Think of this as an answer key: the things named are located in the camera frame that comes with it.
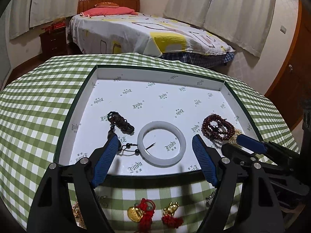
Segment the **brown wooden door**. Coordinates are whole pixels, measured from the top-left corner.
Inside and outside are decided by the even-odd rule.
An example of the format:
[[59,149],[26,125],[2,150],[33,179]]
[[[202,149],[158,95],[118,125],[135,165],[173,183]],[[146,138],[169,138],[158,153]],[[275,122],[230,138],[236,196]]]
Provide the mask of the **brown wooden door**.
[[302,2],[289,51],[265,96],[295,129],[303,119],[303,101],[310,99],[310,12]]

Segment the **green jewelry tray box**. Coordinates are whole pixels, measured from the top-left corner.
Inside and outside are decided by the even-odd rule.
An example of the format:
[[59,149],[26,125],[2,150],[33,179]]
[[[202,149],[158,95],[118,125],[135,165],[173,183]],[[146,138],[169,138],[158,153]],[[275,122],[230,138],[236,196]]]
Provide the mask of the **green jewelry tray box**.
[[261,140],[254,120],[226,79],[173,72],[162,68],[98,65],[78,90],[63,124],[54,161],[72,165],[107,141],[109,112],[116,111],[134,128],[131,135],[115,133],[121,144],[136,144],[150,122],[175,125],[186,139],[182,159],[169,167],[148,163],[134,149],[116,155],[104,184],[148,189],[184,185],[204,179],[191,142],[201,134],[203,120],[217,114],[243,134]]

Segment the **white curtain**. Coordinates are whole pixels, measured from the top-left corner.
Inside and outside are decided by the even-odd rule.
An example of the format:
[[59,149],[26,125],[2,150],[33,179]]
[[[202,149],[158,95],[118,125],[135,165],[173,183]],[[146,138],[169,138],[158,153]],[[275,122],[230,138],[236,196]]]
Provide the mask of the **white curtain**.
[[204,28],[260,57],[276,0],[168,0],[164,16]]
[[8,9],[8,35],[15,39],[57,18],[76,14],[78,0],[12,0]]

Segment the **gold charm red knot tassel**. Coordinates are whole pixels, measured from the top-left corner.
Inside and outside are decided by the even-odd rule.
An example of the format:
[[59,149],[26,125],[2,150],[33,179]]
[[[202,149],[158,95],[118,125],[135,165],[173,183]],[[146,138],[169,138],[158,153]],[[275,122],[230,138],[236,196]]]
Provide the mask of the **gold charm red knot tassel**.
[[152,200],[142,198],[139,204],[127,210],[128,218],[138,223],[137,232],[150,232],[155,208]]

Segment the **pink pillow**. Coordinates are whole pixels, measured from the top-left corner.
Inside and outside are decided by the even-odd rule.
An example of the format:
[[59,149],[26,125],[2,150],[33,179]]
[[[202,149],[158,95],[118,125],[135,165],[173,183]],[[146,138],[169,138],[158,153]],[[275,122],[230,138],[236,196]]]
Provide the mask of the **pink pillow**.
[[95,7],[85,12],[80,13],[83,17],[93,17],[93,16],[111,16],[111,15],[138,15],[134,9],[128,7]]

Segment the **left white curtain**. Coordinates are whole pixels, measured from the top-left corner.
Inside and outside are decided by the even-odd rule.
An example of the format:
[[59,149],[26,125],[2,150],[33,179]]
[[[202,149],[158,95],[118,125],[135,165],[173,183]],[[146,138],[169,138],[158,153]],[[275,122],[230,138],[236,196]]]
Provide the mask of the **left white curtain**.
[[8,9],[8,35],[15,39],[57,18],[76,14],[78,0],[12,0]]

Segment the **wall light switch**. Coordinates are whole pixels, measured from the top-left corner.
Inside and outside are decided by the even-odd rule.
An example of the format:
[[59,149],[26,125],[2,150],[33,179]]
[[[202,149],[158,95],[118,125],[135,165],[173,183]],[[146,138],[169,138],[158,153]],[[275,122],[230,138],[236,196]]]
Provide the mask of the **wall light switch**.
[[280,31],[281,31],[283,34],[286,34],[287,29],[282,25],[282,26],[280,27]]

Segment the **white jade bangle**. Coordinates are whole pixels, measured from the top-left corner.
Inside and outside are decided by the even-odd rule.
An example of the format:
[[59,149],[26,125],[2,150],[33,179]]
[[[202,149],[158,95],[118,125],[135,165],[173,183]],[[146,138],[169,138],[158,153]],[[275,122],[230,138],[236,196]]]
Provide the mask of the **white jade bangle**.
[[183,158],[186,138],[178,127],[168,122],[154,121],[146,124],[138,134],[141,157],[156,167],[171,167]]

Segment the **red items on nightstand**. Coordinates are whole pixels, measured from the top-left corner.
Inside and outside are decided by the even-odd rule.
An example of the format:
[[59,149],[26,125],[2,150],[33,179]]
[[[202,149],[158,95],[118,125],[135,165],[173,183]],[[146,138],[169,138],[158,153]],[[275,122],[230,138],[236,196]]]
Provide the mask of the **red items on nightstand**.
[[61,22],[52,23],[46,27],[43,27],[42,30],[44,30],[45,32],[51,32],[51,31],[57,30],[65,26],[66,26],[65,21],[61,21]]

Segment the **frosted glass wardrobe door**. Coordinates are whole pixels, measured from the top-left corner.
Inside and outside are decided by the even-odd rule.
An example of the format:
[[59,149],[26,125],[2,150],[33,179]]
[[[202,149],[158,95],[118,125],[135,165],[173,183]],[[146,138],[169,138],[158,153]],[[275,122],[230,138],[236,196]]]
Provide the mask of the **frosted glass wardrobe door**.
[[0,42],[0,79],[1,79],[1,90],[6,85],[8,77],[12,71],[10,64],[10,58],[7,51],[7,31],[6,31],[6,16],[3,13],[1,16],[1,42]]

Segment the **gold ingot red knot charm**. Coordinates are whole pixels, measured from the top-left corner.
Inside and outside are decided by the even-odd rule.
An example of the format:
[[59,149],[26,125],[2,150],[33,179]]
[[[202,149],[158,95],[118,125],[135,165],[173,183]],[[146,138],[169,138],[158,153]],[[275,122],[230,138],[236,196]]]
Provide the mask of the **gold ingot red knot charm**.
[[163,209],[162,223],[170,229],[177,229],[183,224],[182,217],[175,217],[175,213],[180,205],[178,202],[170,202],[167,207]]

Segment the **right white curtain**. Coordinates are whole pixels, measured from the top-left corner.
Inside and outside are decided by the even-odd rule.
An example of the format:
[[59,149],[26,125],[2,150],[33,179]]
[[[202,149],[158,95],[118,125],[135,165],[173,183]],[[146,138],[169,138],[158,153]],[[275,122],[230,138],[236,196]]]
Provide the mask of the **right white curtain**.
[[276,0],[168,0],[164,16],[204,28],[260,57]]

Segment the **wooden headboard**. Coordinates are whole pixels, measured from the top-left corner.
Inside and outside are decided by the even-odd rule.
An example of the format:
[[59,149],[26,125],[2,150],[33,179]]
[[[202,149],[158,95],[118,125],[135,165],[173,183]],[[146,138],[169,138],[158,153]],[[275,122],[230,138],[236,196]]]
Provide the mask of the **wooden headboard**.
[[78,0],[77,13],[92,9],[102,3],[107,5],[117,4],[121,7],[128,7],[136,12],[140,12],[140,0]]

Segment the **orange cushion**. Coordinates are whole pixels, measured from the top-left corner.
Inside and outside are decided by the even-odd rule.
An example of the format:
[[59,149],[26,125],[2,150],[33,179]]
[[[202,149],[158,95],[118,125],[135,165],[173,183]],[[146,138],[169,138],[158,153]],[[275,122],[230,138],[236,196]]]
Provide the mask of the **orange cushion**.
[[119,5],[116,3],[112,3],[112,2],[101,2],[101,3],[97,3],[94,7],[116,9],[119,7]]

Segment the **dark wooden nightstand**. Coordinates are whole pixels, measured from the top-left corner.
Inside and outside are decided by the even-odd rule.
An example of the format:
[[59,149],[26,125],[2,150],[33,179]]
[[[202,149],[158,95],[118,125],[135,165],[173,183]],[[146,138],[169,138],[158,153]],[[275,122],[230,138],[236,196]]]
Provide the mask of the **dark wooden nightstand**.
[[46,31],[39,37],[44,58],[67,55],[66,27]]

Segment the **bed with patterned sheet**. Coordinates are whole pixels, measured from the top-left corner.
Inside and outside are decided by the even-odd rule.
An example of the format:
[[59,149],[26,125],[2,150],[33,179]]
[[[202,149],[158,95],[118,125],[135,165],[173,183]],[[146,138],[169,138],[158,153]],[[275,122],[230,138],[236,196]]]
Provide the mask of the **bed with patterned sheet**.
[[71,41],[83,54],[138,53],[212,68],[235,57],[235,49],[217,36],[186,23],[144,15],[71,18]]

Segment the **green checkered tablecloth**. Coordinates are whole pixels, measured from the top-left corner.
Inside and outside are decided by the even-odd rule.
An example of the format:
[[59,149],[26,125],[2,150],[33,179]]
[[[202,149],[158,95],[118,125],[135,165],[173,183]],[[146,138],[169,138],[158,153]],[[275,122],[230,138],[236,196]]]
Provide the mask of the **green checkered tablecloth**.
[[222,79],[245,105],[264,140],[300,151],[272,102],[233,77],[140,54],[52,57],[1,92],[1,199],[22,228],[74,97],[97,65],[164,68]]

